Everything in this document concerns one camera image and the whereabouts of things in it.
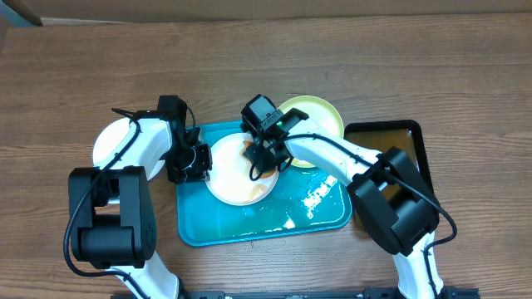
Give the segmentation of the green and yellow sponge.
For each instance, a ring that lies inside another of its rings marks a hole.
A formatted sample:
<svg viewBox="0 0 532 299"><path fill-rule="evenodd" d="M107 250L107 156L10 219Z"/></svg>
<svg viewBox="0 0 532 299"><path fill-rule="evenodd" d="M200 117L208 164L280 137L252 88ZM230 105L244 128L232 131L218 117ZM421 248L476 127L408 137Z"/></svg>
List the green and yellow sponge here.
<svg viewBox="0 0 532 299"><path fill-rule="evenodd" d="M277 168L273 152L263 145L251 143L244 150L243 156L251 162L249 178L252 181L259 180L265 173Z"/></svg>

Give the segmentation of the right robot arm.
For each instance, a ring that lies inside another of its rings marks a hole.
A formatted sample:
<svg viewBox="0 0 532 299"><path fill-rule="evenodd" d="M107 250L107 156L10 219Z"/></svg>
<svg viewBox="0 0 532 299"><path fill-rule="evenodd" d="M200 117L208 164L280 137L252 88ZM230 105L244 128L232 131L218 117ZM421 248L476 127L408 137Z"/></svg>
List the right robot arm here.
<svg viewBox="0 0 532 299"><path fill-rule="evenodd" d="M346 186L352 206L373 241L390 253L405 298L438 298L435 230L444 211L418 168L401 149L382 153L330 135L307 113L284 113L256 95L241 111L241 129L253 143L244 155L251 180L304 160Z"/></svg>

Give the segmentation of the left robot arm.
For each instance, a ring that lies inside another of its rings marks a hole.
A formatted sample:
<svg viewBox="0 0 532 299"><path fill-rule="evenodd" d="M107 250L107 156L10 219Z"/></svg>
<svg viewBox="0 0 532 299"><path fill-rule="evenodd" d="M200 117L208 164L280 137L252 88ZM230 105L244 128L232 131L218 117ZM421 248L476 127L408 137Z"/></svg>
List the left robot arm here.
<svg viewBox="0 0 532 299"><path fill-rule="evenodd" d="M191 109L178 96L160 96L155 110L115 112L128 122L124 138L103 160L69 175L65 262L80 277L118 277L137 298L183 298L180 279L155 251L148 180L161 168L174 184L209 180L209 146L199 127L187 127Z"/></svg>

